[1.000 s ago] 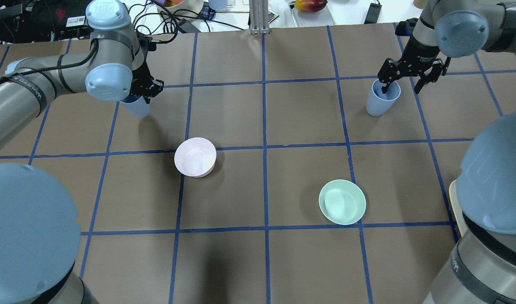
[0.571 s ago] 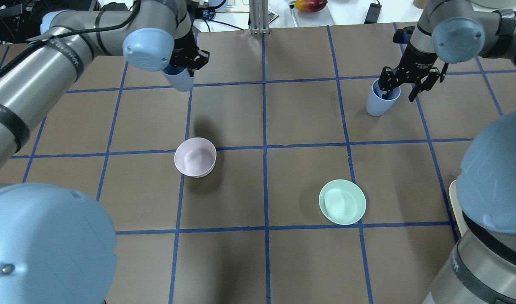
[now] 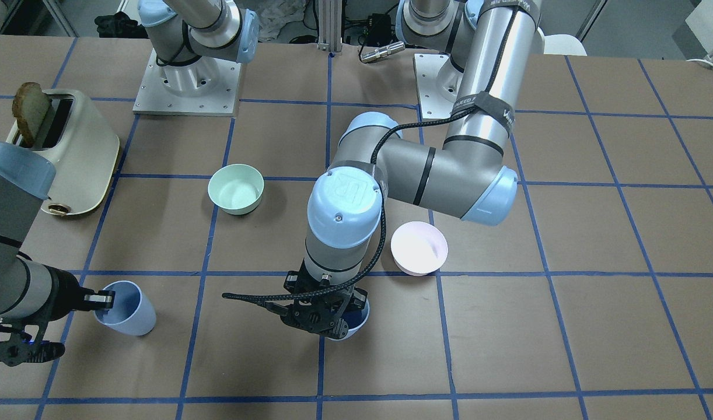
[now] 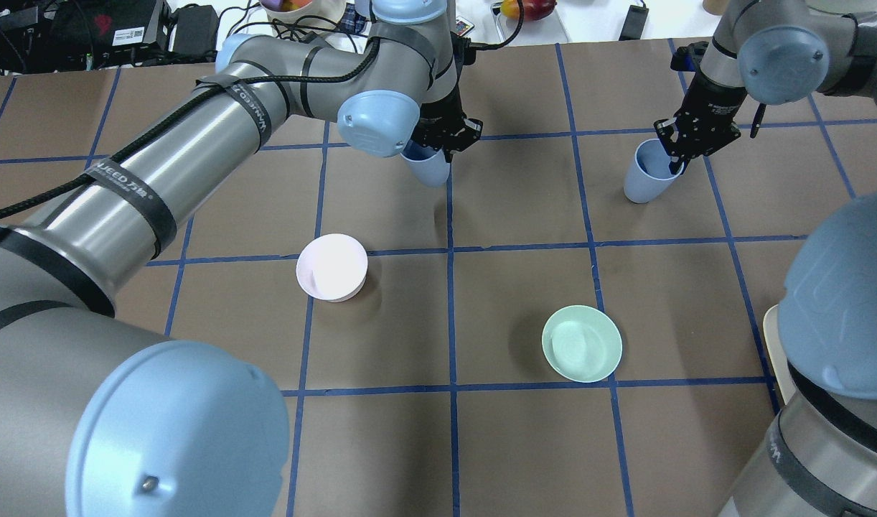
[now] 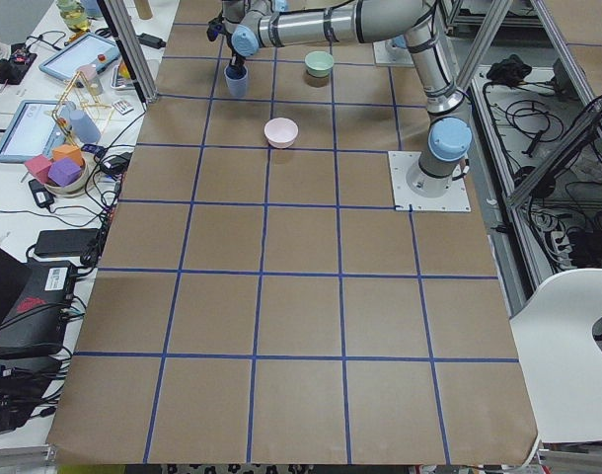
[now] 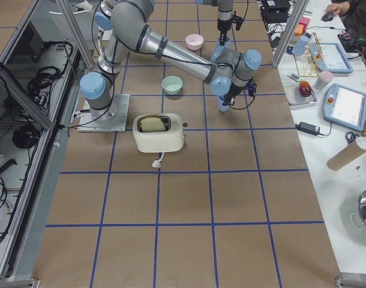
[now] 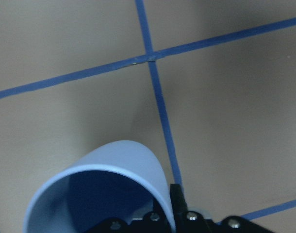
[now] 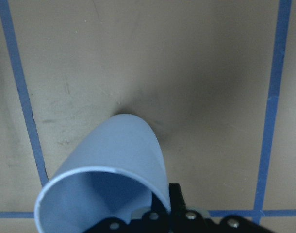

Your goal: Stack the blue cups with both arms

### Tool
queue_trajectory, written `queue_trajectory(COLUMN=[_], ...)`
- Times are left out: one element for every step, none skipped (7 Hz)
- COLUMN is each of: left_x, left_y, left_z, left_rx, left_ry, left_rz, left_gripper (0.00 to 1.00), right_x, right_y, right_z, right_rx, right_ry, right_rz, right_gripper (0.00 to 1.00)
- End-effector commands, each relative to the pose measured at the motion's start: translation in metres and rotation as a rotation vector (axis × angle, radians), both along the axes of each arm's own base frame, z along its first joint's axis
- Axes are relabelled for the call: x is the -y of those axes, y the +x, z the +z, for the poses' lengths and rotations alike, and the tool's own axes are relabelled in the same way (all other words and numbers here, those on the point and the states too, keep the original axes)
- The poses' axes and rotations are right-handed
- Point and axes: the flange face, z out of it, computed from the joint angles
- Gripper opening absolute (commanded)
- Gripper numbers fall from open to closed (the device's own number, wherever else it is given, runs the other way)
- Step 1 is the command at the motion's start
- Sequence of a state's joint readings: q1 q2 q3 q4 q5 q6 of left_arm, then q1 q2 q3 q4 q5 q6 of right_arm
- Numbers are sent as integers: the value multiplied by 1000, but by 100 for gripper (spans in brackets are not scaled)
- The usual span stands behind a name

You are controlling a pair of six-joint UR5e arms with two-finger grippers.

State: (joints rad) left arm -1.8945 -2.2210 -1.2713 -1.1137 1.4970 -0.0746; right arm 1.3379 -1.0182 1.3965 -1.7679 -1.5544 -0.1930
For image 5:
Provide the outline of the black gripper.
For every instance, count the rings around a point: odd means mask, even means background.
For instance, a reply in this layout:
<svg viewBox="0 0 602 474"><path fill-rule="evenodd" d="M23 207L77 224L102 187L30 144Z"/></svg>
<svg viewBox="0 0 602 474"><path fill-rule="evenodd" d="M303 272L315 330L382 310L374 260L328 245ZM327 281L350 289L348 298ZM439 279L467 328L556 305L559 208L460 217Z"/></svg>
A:
<svg viewBox="0 0 602 474"><path fill-rule="evenodd" d="M245 57L237 52L235 49L232 50L232 57L230 60L230 67L233 70L244 70L245 69Z"/></svg>

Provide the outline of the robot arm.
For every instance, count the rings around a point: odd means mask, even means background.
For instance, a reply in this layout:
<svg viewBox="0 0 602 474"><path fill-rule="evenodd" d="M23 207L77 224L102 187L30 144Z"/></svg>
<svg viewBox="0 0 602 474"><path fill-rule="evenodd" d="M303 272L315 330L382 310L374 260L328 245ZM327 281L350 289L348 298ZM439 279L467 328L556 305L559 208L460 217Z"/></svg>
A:
<svg viewBox="0 0 602 474"><path fill-rule="evenodd" d="M455 179L454 171L470 148L472 132L465 95L440 42L444 33L436 2L343 1L336 6L291 11L284 1L224 1L207 35L210 39L225 37L236 73L242 73L246 58L263 48L403 38L430 118L426 146L407 173L409 187L421 196L441 197Z"/></svg>

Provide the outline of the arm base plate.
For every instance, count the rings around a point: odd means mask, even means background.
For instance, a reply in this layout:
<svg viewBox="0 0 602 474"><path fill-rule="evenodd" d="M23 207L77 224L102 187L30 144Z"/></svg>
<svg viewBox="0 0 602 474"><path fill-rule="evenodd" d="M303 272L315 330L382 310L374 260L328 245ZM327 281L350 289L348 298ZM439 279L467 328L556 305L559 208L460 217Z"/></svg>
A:
<svg viewBox="0 0 602 474"><path fill-rule="evenodd" d="M390 40L374 42L373 50L377 66L414 67L409 51L405 47L393 45Z"/></svg>
<svg viewBox="0 0 602 474"><path fill-rule="evenodd" d="M419 167L420 152L389 151L394 209L396 211L471 211L465 179L457 165L447 178L431 178Z"/></svg>

